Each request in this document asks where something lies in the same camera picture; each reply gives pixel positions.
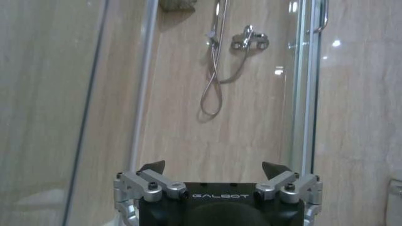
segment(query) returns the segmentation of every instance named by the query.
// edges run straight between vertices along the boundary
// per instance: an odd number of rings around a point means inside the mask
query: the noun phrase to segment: beige marble tile wall
[[[102,1],[0,2],[0,225],[60,225]]]
[[[115,217],[112,181],[129,170],[147,0],[110,1],[79,158],[68,225]]]
[[[161,18],[155,72],[138,163],[167,160],[166,174],[187,181],[265,179],[262,161],[279,162],[285,76],[287,1],[233,0],[221,58],[221,77],[234,73],[242,55],[230,51],[231,36],[247,24],[267,33],[269,49],[253,54],[239,80],[223,85],[223,108],[202,122],[199,101],[207,76],[207,38],[214,1],[198,1],[195,12],[169,12]],[[217,106],[215,94],[209,96]]]
[[[402,170],[401,9],[400,0],[330,1],[318,95],[318,225],[385,225],[388,184]]]

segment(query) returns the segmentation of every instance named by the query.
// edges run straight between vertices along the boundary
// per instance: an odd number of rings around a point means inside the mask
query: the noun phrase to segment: screw
[[[150,183],[149,183],[149,189],[150,189],[150,190],[155,190],[157,188],[158,188],[157,182],[150,182]]]
[[[287,190],[287,191],[294,191],[295,190],[295,185],[293,184],[293,183],[289,183],[286,186],[285,186],[285,189]]]
[[[258,202],[262,202],[265,200],[265,194],[261,191],[254,192],[254,198]]]
[[[190,197],[189,191],[187,190],[181,191],[179,198],[181,199],[189,199],[189,197]]]

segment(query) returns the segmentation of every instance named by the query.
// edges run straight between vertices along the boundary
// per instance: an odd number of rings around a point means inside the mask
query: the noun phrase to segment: shower faucet handle
[[[265,33],[257,33],[253,25],[245,27],[243,33],[233,36],[231,48],[235,50],[247,49],[251,43],[257,43],[257,48],[265,50],[269,48],[270,40]]]

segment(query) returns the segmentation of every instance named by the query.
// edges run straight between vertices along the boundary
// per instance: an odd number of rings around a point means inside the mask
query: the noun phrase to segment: shower hose
[[[222,49],[222,37],[223,37],[223,31],[225,31],[225,20],[226,20],[226,9],[227,9],[227,1],[225,1],[225,7],[223,7],[223,17],[222,17],[222,24],[221,24],[221,33],[219,33],[219,42],[213,42],[211,43],[211,69],[210,69],[210,80],[207,83],[207,86],[202,92],[202,97],[201,97],[201,110],[202,112],[209,115],[210,117],[215,117],[222,109],[222,103],[223,103],[223,96],[222,96],[222,88],[221,85],[234,82],[238,78],[239,78],[239,72],[243,68],[246,59],[249,57],[249,51],[250,51],[250,44],[247,44],[246,48],[245,48],[245,56],[243,56],[243,60],[241,62],[241,65],[235,71],[235,73],[231,75],[230,78],[221,80],[219,79],[219,73],[218,73],[218,65],[219,65],[219,55],[221,55],[221,49]],[[213,25],[213,31],[217,32],[217,26],[218,25],[218,15],[215,18],[215,23]],[[207,97],[207,93],[211,89],[211,87],[215,87],[215,91],[217,91],[217,96],[218,96],[218,108],[214,112],[209,112],[206,107],[205,107],[205,102],[206,102],[206,97]]]

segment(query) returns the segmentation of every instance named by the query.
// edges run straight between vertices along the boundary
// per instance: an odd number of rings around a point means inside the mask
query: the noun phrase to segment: door handle
[[[323,0],[323,9],[325,14],[321,19],[319,27],[314,30],[314,33],[321,33],[329,24],[329,0]]]

